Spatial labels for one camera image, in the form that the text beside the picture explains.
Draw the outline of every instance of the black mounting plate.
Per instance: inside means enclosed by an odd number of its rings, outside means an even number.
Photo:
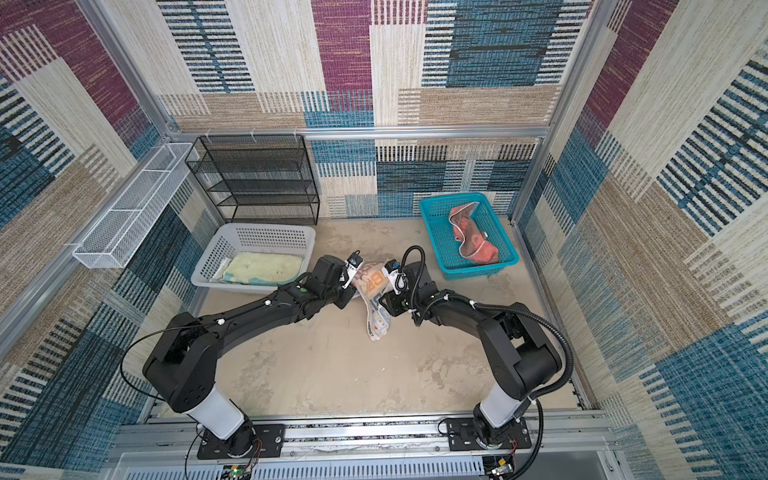
[[[478,444],[478,436],[475,433],[475,427],[472,424],[472,417],[462,419],[445,419],[445,427],[448,432],[448,445],[451,452],[465,452],[467,450],[485,450]],[[520,419],[520,423],[514,423],[509,431],[509,436],[518,443],[518,449],[531,448],[531,435],[523,433],[528,431],[525,419]],[[505,440],[500,449],[512,450],[511,440]]]
[[[286,426],[281,423],[270,423],[268,425],[254,425],[256,436],[261,439],[261,458],[277,458],[283,450],[283,440],[285,438]],[[245,454],[247,461],[253,452]],[[203,441],[200,449],[197,450],[198,460],[234,460],[227,455],[227,450],[223,447],[223,442],[218,439],[210,430],[203,434]]]

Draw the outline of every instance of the black robotic arm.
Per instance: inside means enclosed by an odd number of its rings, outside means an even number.
[[[356,291],[351,279],[361,265],[359,252],[346,262],[326,255],[311,273],[261,300],[200,318],[176,315],[144,364],[144,376],[175,412],[190,415],[206,428],[204,438],[215,442],[218,451],[231,458],[248,455],[258,435],[248,417],[216,387],[217,360],[267,330],[311,319],[329,303],[344,308]],[[381,304],[393,316],[410,311],[416,325],[428,320],[453,326],[482,342],[496,385],[475,407],[474,430],[480,445],[498,448],[537,395],[568,381],[572,358],[567,341],[522,303],[487,306],[439,290],[423,254],[421,262],[401,266],[393,260],[385,269],[396,288]],[[539,387],[557,373],[562,361],[541,326],[556,333],[566,355],[564,374],[544,389]],[[514,347],[513,338],[522,338],[523,343]]]

